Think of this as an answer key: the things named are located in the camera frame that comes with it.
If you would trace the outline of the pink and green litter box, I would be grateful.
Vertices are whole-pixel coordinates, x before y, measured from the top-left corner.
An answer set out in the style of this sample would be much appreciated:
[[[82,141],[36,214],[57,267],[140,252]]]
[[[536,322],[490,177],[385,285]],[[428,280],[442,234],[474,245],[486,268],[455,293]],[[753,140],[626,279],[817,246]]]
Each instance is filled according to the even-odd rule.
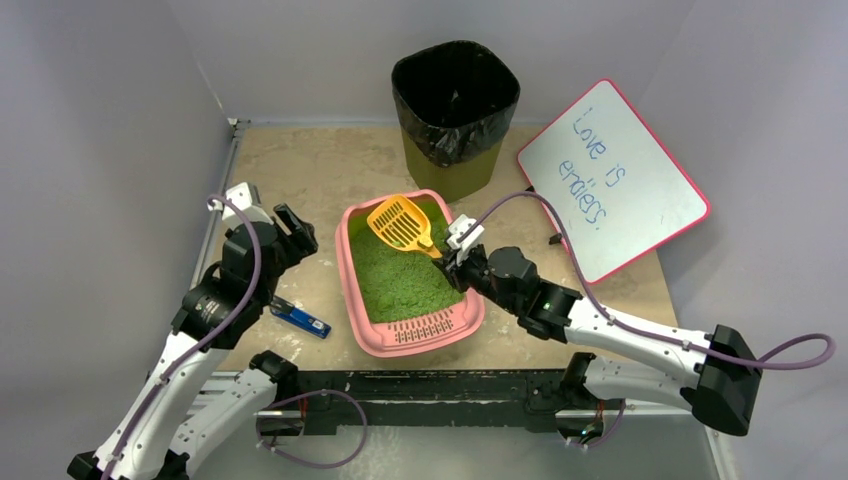
[[[378,358],[417,355],[446,347],[475,333],[485,318],[485,301],[473,290],[447,308],[390,323],[369,319],[354,267],[350,238],[367,227],[366,217],[384,200],[377,197],[348,207],[335,232],[341,289],[354,338],[366,353]]]

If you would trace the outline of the pink framed whiteboard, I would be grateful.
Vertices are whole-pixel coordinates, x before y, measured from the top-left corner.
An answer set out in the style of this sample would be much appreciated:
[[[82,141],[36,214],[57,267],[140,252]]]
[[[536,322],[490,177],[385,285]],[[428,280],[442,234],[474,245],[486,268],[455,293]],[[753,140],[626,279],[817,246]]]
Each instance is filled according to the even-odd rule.
[[[703,221],[711,205],[610,79],[601,79],[517,154],[563,223],[566,249],[596,284]]]

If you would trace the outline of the green cat litter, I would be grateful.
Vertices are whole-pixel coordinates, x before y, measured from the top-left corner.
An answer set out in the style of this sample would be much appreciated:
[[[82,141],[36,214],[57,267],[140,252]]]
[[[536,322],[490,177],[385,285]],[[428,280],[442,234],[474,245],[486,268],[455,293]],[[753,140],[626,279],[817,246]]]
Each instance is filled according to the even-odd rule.
[[[349,246],[360,295],[369,321],[391,323],[451,307],[464,299],[431,258],[387,245],[359,215],[349,223]]]

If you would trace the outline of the blue and black stapler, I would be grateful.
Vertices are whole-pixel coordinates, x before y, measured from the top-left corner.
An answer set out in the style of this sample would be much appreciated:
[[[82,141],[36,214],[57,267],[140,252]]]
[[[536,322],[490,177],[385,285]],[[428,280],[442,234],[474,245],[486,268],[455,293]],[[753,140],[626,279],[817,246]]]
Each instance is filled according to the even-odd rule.
[[[272,299],[269,310],[278,319],[320,339],[326,339],[332,330],[332,327],[326,322],[279,296]]]

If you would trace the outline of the olive green trash bin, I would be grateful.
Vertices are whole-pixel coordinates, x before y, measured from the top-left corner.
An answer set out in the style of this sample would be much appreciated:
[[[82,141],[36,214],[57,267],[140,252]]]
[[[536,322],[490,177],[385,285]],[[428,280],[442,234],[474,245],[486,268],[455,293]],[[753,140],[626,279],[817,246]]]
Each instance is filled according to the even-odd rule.
[[[467,162],[449,167],[434,165],[401,131],[407,170],[420,189],[437,192],[446,203],[452,203],[475,193],[489,184],[503,145],[498,142],[489,150]]]

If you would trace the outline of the yellow litter scoop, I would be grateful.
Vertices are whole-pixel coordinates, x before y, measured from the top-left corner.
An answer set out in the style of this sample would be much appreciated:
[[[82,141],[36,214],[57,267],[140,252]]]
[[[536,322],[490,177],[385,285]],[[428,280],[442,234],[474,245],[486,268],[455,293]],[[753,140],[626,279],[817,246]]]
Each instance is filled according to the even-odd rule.
[[[387,197],[368,216],[370,230],[389,247],[400,252],[417,252],[439,259],[441,251],[431,236],[431,223],[408,197]]]

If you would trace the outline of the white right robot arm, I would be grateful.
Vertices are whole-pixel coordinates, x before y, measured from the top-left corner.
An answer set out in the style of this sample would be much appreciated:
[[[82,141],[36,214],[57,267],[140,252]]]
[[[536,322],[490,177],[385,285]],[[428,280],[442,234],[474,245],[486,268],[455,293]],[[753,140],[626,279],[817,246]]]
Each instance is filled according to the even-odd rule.
[[[444,252],[434,265],[459,292],[469,289],[513,315],[528,334],[600,348],[632,360],[630,368],[580,354],[566,379],[597,399],[634,398],[689,411],[722,433],[748,434],[763,370],[742,334],[725,325],[711,333],[670,327],[605,306],[543,279],[517,247],[464,261]]]

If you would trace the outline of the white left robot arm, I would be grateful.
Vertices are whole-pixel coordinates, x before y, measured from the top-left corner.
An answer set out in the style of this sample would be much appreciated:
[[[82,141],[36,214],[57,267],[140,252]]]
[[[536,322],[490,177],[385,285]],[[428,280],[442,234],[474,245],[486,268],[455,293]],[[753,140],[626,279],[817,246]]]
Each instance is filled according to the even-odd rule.
[[[285,271],[316,253],[314,228],[286,204],[213,195],[227,227],[219,261],[183,297],[155,368],[124,419],[73,479],[188,479],[247,417],[297,392],[297,367],[265,351],[211,404],[189,413],[210,376],[275,298]]]

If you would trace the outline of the black trash bag liner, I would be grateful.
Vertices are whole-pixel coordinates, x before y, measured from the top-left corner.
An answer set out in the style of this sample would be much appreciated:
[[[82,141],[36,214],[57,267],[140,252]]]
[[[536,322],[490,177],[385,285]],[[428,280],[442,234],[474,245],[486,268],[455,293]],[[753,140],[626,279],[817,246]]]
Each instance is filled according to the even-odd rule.
[[[452,167],[501,142],[519,80],[489,48],[453,40],[398,60],[391,87],[402,130],[430,163]]]

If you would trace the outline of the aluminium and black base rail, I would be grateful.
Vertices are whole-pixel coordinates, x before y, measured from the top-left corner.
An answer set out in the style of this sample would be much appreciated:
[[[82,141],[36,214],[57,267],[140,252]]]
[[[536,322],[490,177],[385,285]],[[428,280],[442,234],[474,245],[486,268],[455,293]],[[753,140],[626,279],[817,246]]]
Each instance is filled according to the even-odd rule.
[[[304,420],[308,435],[330,435],[339,426],[359,424],[363,409],[371,426],[517,427],[533,433],[578,434],[596,412],[611,424],[619,400],[599,401],[562,369],[518,370],[301,370],[284,381],[272,400],[323,389],[335,396],[315,397],[284,407],[259,404],[257,416]]]

